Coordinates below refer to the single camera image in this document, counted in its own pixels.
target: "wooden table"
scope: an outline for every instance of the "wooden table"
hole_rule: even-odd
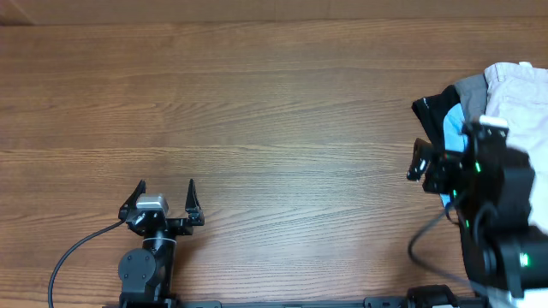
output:
[[[548,67],[548,19],[0,28],[0,306],[46,307],[57,260],[139,179],[206,225],[174,291],[224,302],[363,299],[448,283],[408,260],[440,202],[405,179],[411,111],[494,62]],[[456,228],[418,252],[464,275]],[[56,307],[117,301],[118,228],[69,257]]]

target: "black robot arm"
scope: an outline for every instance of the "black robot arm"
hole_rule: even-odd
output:
[[[126,253],[118,265],[122,280],[120,307],[175,308],[177,297],[171,293],[176,236],[192,235],[194,226],[203,226],[194,180],[188,184],[185,210],[188,217],[168,218],[168,204],[162,194],[146,194],[141,181],[119,215],[128,228],[143,236],[143,246]]]
[[[424,174],[425,192],[460,200],[454,207],[468,278],[523,298],[526,289],[548,287],[548,236],[528,224],[534,179],[528,154],[507,147],[508,128],[490,121],[465,123],[463,153],[417,139],[408,179]]]

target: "green led light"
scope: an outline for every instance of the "green led light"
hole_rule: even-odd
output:
[[[526,253],[520,253],[520,265],[521,267],[527,267],[531,264],[531,260],[529,260],[529,255]]]

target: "wood grain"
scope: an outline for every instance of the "wood grain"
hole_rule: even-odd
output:
[[[539,0],[0,0],[9,24],[100,25],[197,21],[547,16]]]
[[[46,307],[51,270],[116,221],[139,179],[206,225],[174,291],[224,302],[363,299],[448,283],[406,244],[440,210],[405,180],[410,104],[488,65],[548,67],[548,19],[0,28],[0,306]],[[464,275],[458,232],[418,251]],[[116,302],[119,228],[56,281],[58,307]]]

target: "black cloth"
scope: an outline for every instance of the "black cloth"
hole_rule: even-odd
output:
[[[444,118],[460,102],[455,86],[445,88],[441,94],[417,99],[411,108],[419,118],[426,135],[438,149],[444,149]]]

